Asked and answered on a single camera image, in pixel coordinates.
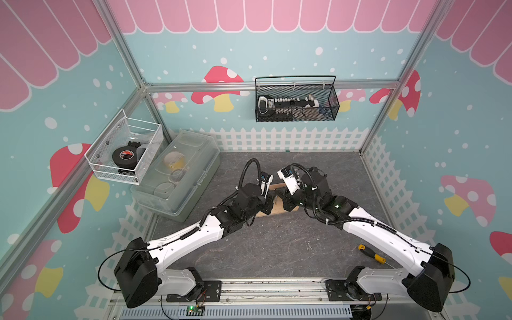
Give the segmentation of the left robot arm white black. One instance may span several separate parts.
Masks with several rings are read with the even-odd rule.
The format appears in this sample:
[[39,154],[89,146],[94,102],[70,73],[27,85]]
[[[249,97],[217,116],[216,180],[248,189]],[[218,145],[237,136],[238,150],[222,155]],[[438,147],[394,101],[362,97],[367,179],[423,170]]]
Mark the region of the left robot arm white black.
[[138,237],[119,251],[113,271],[128,308],[136,308],[155,295],[180,295],[195,300],[204,282],[193,267],[170,270],[169,266],[209,243],[254,224],[258,213],[269,215],[274,196],[269,190],[272,175],[261,170],[256,158],[244,166],[237,189],[212,207],[199,222],[174,234],[144,241]]

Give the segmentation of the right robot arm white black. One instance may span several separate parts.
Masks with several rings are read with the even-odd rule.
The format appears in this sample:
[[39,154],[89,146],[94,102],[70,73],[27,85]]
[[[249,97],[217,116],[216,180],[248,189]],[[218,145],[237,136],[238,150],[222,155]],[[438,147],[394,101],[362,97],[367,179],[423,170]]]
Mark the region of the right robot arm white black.
[[398,268],[384,270],[355,267],[348,277],[354,295],[401,295],[428,311],[442,312],[454,292],[452,285],[459,269],[447,246],[431,246],[409,237],[373,217],[356,202],[334,195],[326,174],[316,167],[292,163],[277,174],[287,188],[279,193],[285,210],[301,207],[310,218],[359,237],[399,264]]

